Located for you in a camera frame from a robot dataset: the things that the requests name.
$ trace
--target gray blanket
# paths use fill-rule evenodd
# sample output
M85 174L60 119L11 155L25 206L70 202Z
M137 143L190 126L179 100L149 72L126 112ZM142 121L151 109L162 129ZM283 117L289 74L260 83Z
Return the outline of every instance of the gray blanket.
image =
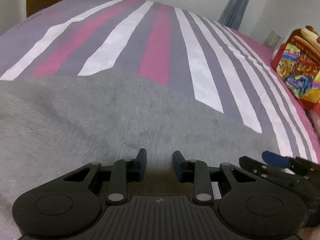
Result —
M23 192L91 161L111 165L148 152L145 179L130 194L187 194L172 153L210 166L278 153L275 136L256 133L211 107L136 73L0 82L0 238L20 233L11 215Z
M0 37L0 80L138 73L275 134L281 155L316 162L303 109L252 46L217 22L151 1L64 0Z

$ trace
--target gray curtain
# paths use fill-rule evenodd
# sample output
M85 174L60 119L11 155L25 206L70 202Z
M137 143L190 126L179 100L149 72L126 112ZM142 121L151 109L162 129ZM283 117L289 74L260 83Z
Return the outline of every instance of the gray curtain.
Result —
M238 30L249 0L230 0L218 22L229 28Z

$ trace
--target circular cap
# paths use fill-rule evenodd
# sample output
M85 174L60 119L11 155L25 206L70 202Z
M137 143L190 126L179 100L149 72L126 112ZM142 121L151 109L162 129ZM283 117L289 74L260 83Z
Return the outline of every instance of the circular cap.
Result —
M123 200L124 196L120 193L113 193L108 196L108 199L114 202Z
M56 216L67 212L72 207L71 198L61 194L51 194L41 197L36 202L36 209L48 216Z
M12 216L23 235L63 238L85 230L98 218L100 202L92 192L71 183L51 193L43 188L24 193L13 204Z
M209 201L211 199L211 196L206 193L201 193L196 195L196 199L199 201Z
M234 231L249 238L285 238L303 225L306 207L295 194L268 185L256 188L251 182L238 185L218 206L221 218Z
M246 205L252 213L262 217L275 216L283 210L282 202L268 195L253 196Z

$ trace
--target gray stripe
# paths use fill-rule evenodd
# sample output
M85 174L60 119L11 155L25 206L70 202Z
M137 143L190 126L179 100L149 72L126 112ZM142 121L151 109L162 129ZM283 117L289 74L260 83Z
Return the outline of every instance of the gray stripe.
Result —
M219 29L220 26L217 25L214 21L211 21L214 25L216 25ZM273 94L273 92L271 91L271 88L270 86L268 85L268 82L266 81L266 79L263 77L262 73L257 69L257 67L253 64L252 60L249 60L248 56L245 55L239 48L239 46L232 41L232 39L228 36L228 35L225 35L225 37L230 41L230 43L239 51L239 53L244 56L245 60L252 66L252 69L255 71L255 73L257 74L260 82L262 83L263 87L265 88L266 92L267 92L267 95L269 96L277 114L279 115L280 117L280 120L281 122L283 123L284 125L284 129L287 133L287 136L288 136L288 139L289 139L289 142L290 142L290 146L291 146L291 149L292 149L292 154L294 157L296 156L300 156L299 155L299 150L298 150L298 145L297 145L297 141L296 141L296 138L293 134L293 131L288 123L288 121L286 120L286 118L284 117L283 113L281 112L280 110L280 107L279 107L279 104L277 103L276 101L276 98Z
M182 95L195 98L187 48L173 7L170 7L169 87Z
M143 183L128 185L130 195L191 192L171 168L177 149L208 164L237 163L244 153L261 161L265 149L277 152L274 136L233 124L199 101L115 68L92 76L1 82L1 90L0 212L8 218L12 199L31 187L91 161L134 158L140 147L148 150L148 167ZM14 165L19 172L12 172ZM0 224L9 234L15 224L3 216ZM18 237L16 228L11 239Z
M231 35L234 36L234 38L235 38L240 44L244 44L241 40L238 39L238 37L237 37L232 31L229 32L229 33L231 33ZM301 131L300 126L297 124L296 119L293 117L293 114L292 114L292 112L291 112L291 110L290 110L289 104L288 104L288 102L285 100L282 92L280 91L280 88L278 87L278 85L276 84L276 82L275 82L275 81L273 80L273 78L271 77L271 74L263 67L263 64L260 62L260 60L258 60L258 59L252 54L252 52L249 51L245 46L244 46L244 49L251 55L251 57L253 57L254 59L257 60L257 63L262 67L263 71L269 76L271 82L272 82L273 85L275 86L276 90L278 91L278 93L279 93L279 95L280 95L280 97L281 97L281 100L282 100L283 103L284 103L284 108L286 109L286 111L287 111L287 113L288 113L288 115L289 115L289 118L291 119L293 125L296 127L296 129L297 129L297 131L298 131L298 133L299 133L299 135L300 135L300 137L301 137L301 139L302 139L302 142L303 142L303 145L304 145L304 147L305 147L306 155L307 155L308 160L312 160L312 158L311 158L311 153L310 153L310 148L309 148L309 146L308 146L307 140L306 140L306 138L304 137L304 135L303 135L303 133L302 133L302 131Z
M92 54L101 47L109 34L114 30L114 28L127 18L131 13L138 9L144 1L138 1L132 7L127 8L122 11L116 17L107 20L103 25L101 25L97 30L89 37L89 39L73 51L65 62L62 64L61 68L58 70L58 75L77 75L84 66L87 59L92 56Z
M238 121L238 122L240 121L241 123L243 123L236 101L234 100L229 84L221 69L223 66L220 65L220 62L215 52L211 48L207 39L204 37L202 31L200 30L199 26L196 24L192 16L189 14L189 12L183 10L183 13L188 19L188 22L190 23L190 26L194 34L196 35L196 38L207 60L209 69L212 74L212 78L214 80L214 83L216 84L217 91L221 100L223 113L228 118L233 118L235 121Z
M202 20L204 25L206 25L208 30L211 32L212 36L216 39L217 43L222 47L223 51L228 55L231 62L233 63L235 70L239 76L239 79L244 87L244 90L246 91L247 95L249 95L248 97L249 97L250 103L257 115L257 119L259 120L259 123L261 125L262 133L263 134L274 133L267 111L265 110L261 102L261 99L254 85L252 84L247 72L244 70L240 60L229 49L227 44L223 42L223 40L219 37L219 35L215 32L215 30L208 24L208 22L205 21L202 17L200 17L200 19Z
M41 53L37 58L35 58L35 60L27 67L25 68L22 73L19 75L18 78L26 78L29 77L33 71L40 65L42 64L52 53L54 53L56 50L60 49L61 46L67 42L70 37L79 29L81 28L84 24L86 24L87 21L95 19L96 17L99 17L100 15L106 13L108 10L116 7L118 4L123 3L125 0L116 3L114 5L111 5L105 9L102 9L92 15L90 15L89 17L87 17L86 19L79 21L79 22L73 22L71 23L66 29L65 31L62 33L62 35L60 35L58 38L56 38L50 45L49 47L43 52ZM69 68L77 68L77 58L73 58L73 64L69 67Z
M0 58L5 58L5 61L0 63L0 76L16 64L51 26L66 22L108 1L111 0L64 0L30 16L24 23L10 29L0 36Z
M127 45L117 58L114 67L134 73L139 72L140 63L159 8L159 3L154 3L151 6L133 31Z

